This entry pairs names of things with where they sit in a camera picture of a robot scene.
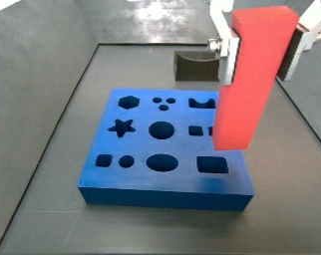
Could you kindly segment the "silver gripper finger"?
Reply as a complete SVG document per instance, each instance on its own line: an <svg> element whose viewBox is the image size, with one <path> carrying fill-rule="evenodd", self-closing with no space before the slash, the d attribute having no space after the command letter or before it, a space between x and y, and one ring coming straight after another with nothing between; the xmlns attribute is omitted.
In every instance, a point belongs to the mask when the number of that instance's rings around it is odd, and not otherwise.
<svg viewBox="0 0 321 255"><path fill-rule="evenodd" d="M321 32L321 0L314 0L300 17L296 31L281 63L278 78L290 81L301 55L310 51Z"/></svg>
<svg viewBox="0 0 321 255"><path fill-rule="evenodd" d="M218 37L207 41L207 49L219 57L219 80L225 86L234 81L241 38L230 28L225 13L233 11L234 0L209 0L209 14Z"/></svg>

